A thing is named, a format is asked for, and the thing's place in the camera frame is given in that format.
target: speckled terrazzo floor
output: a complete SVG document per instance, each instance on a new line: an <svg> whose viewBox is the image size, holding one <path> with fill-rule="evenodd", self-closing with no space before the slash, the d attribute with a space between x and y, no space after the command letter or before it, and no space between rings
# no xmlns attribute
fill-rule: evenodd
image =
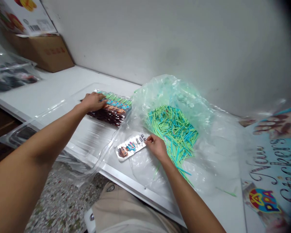
<svg viewBox="0 0 291 233"><path fill-rule="evenodd" d="M86 189L51 172L25 232L84 232L84 213L96 202L109 180L97 174Z"/></svg>

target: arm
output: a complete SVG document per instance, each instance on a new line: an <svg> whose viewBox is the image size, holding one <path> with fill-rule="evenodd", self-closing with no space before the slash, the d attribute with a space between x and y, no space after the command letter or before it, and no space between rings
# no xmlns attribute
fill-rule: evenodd
<svg viewBox="0 0 291 233"><path fill-rule="evenodd" d="M0 163L0 232L23 232L59 153L89 111L105 105L87 94L70 112L37 132Z"/></svg>
<svg viewBox="0 0 291 233"><path fill-rule="evenodd" d="M150 151L161 162L189 232L225 232L217 218L183 178L169 158L164 141L150 135L145 141Z"/></svg>

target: person's left hand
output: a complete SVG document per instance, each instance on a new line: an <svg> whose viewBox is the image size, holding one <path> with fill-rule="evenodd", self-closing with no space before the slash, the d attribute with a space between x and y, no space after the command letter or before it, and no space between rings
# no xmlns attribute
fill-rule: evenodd
<svg viewBox="0 0 291 233"><path fill-rule="evenodd" d="M106 105L107 100L101 101L105 97L105 95L96 92L86 94L85 98L80 103L80 106L82 106L87 112L97 111Z"/></svg>

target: sticker poster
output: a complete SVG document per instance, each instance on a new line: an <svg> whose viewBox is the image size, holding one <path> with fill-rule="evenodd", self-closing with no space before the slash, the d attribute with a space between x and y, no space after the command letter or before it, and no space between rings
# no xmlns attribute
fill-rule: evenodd
<svg viewBox="0 0 291 233"><path fill-rule="evenodd" d="M247 232L286 232L291 225L291 108L246 130L256 145L240 159Z"/></svg>

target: person's right hand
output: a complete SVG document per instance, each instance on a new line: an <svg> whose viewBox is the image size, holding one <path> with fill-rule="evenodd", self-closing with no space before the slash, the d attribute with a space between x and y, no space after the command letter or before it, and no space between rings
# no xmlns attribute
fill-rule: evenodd
<svg viewBox="0 0 291 233"><path fill-rule="evenodd" d="M159 161L162 162L162 160L170 159L167 154L165 142L158 136L151 134L146 139L145 144Z"/></svg>

